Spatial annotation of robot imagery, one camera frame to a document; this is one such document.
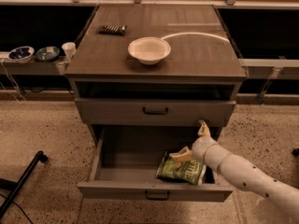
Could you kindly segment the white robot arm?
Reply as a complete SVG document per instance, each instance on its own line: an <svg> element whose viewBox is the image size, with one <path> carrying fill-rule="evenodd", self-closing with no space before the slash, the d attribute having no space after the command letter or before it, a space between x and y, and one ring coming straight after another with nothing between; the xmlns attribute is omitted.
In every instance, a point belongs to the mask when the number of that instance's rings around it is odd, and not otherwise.
<svg viewBox="0 0 299 224"><path fill-rule="evenodd" d="M235 188L260 195L299 221L299 189L276 180L250 161L222 147L211 137L206 123L201 119L199 123L198 138L192 148L184 147L177 153L170 153L173 160L200 161Z"/></svg>

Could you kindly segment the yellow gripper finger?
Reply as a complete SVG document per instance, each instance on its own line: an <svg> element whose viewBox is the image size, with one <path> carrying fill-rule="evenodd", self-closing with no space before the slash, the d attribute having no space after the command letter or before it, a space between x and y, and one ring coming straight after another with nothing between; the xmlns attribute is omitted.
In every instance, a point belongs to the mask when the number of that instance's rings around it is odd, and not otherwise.
<svg viewBox="0 0 299 224"><path fill-rule="evenodd" d="M202 137L202 136L211 136L210 130L209 130L207 124L202 119L199 120L199 124L200 124L200 129L198 131L198 135L200 137Z"/></svg>
<svg viewBox="0 0 299 224"><path fill-rule="evenodd" d="M169 156L175 161L191 161L193 159L192 151L184 147L179 152L170 153Z"/></svg>

